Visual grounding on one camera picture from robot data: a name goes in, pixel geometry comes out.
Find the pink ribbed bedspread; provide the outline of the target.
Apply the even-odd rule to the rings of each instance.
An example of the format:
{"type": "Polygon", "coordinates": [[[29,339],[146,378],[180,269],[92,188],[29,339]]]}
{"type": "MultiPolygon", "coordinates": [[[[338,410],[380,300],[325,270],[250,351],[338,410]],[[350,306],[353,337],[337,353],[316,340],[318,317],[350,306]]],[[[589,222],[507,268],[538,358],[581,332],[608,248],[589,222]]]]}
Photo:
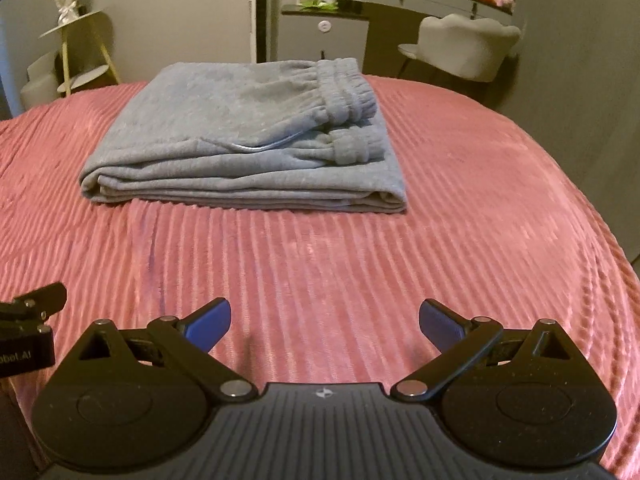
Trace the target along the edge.
{"type": "Polygon", "coordinates": [[[2,122],[2,298],[63,283],[62,358],[97,318],[142,327],[226,297],[214,355],[258,384],[397,382],[435,355],[426,298],[509,328],[554,318],[616,401],[604,466],[637,478],[639,281],[606,222],[509,118],[428,84],[370,84],[404,214],[91,203],[80,170],[137,84],[2,122]]]}

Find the grey fleece pants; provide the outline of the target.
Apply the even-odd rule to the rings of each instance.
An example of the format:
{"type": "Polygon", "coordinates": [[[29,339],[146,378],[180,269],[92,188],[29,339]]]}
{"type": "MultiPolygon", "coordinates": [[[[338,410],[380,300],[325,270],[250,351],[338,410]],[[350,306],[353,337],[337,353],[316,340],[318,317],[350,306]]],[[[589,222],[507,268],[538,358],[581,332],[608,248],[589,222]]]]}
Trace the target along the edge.
{"type": "Polygon", "coordinates": [[[97,203],[398,214],[406,185],[353,58],[176,63],[116,116],[79,176],[97,203]]]}

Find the yellow legged side table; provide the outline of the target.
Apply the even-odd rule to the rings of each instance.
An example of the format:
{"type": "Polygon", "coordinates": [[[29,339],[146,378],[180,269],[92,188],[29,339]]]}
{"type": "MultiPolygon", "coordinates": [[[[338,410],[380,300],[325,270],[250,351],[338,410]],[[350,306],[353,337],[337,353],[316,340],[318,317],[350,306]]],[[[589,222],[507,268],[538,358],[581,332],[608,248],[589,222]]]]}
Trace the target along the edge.
{"type": "Polygon", "coordinates": [[[103,77],[113,84],[122,83],[111,48],[102,32],[106,24],[111,24],[108,14],[102,9],[94,10],[38,36],[39,39],[58,38],[58,58],[62,68],[58,94],[63,98],[103,77]]]}

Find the grey drawer cabinet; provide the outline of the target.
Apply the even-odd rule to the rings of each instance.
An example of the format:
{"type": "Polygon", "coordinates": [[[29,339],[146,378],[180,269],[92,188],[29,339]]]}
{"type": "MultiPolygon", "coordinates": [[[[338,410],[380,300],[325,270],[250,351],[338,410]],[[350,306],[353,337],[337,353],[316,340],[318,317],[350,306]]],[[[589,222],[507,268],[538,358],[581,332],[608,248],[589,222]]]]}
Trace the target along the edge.
{"type": "Polygon", "coordinates": [[[286,4],[277,29],[277,61],[354,58],[363,66],[369,31],[363,15],[286,4]]]}

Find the grey curtain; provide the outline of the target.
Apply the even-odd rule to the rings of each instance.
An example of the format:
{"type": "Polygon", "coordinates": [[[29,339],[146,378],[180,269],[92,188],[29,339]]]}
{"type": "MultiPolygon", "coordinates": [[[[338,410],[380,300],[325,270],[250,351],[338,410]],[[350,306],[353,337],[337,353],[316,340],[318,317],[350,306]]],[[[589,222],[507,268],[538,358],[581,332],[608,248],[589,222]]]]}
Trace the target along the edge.
{"type": "Polygon", "coordinates": [[[518,0],[500,110],[533,136],[639,257],[639,0],[518,0]]]}

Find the white plush chair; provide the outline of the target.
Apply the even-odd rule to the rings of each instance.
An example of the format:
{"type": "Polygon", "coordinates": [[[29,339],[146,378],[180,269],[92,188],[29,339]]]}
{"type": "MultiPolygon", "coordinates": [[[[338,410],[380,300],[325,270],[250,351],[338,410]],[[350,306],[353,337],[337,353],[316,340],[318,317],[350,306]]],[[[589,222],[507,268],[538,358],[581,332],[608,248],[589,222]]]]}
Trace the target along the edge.
{"type": "Polygon", "coordinates": [[[397,77],[411,61],[419,61],[460,79],[489,84],[506,56],[520,41],[521,29],[492,18],[448,14],[427,16],[419,26],[416,44],[400,44],[405,58],[397,77]]]}

